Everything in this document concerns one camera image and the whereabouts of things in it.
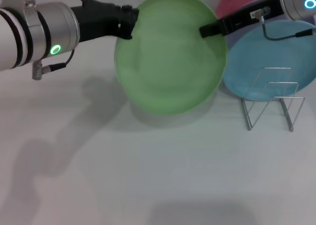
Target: wire dish rack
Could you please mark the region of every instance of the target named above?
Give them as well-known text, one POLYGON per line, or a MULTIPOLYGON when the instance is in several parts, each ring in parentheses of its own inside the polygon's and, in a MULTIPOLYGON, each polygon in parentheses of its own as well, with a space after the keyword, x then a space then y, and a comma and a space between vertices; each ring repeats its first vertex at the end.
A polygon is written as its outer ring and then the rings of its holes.
POLYGON ((247 91, 245 97, 241 98, 242 109, 243 109, 243 112, 244 112, 244 116, 245 116, 245 120, 246 120, 246 124, 247 124, 248 130, 252 130, 253 127, 257 124, 258 120, 260 119, 260 117, 262 116, 262 114, 264 113, 264 111, 266 110, 266 108, 268 107, 268 105, 270 104, 271 101, 278 101, 281 104, 281 107, 282 107, 284 116, 286 118, 286 121, 287 121, 287 124, 288 124, 290 132, 294 131, 294 124, 295 124, 295 122, 296 122, 296 120, 297 120, 297 118, 299 116, 299 113, 300 113, 300 111, 302 109, 302 106, 303 106, 303 104, 305 102, 305 98, 304 97, 296 97, 296 92, 298 90, 299 83, 297 83, 297 82, 290 82, 291 77, 292 77, 292 72, 293 72, 292 68, 262 68, 260 70, 260 72, 258 73, 257 77, 253 81, 251 87, 247 91), (261 89, 261 91, 259 92, 259 94, 256 97, 255 101, 252 102, 250 108, 248 109, 247 106, 246 106, 247 97, 249 96, 249 93, 251 93, 251 90, 254 88, 254 86, 257 83, 257 81, 262 76, 262 73, 268 72, 268 71, 276 71, 276 70, 282 71, 284 73, 289 73, 288 80, 286 82, 267 82, 265 84, 265 86, 261 89), (294 94, 291 97, 286 97, 285 95, 286 95, 286 91, 287 91, 289 85, 295 87, 295 92, 294 92, 294 94), (284 86, 284 93, 282 94, 282 96, 274 96, 269 101, 267 101, 267 103, 265 104, 264 108, 260 112, 259 116, 254 120, 254 122, 252 122, 250 120, 249 113, 253 109, 254 105, 260 99, 260 96, 265 92, 265 90, 269 86, 284 86), (290 100, 290 103, 289 103, 288 107, 286 106, 286 103, 284 101, 286 99, 290 100), (290 117, 290 114, 289 114, 289 110, 290 110, 290 108, 292 106, 293 100, 302 102, 300 107, 299 107, 299 109, 298 109, 297 114, 295 115, 294 121, 292 121, 292 119, 290 117))

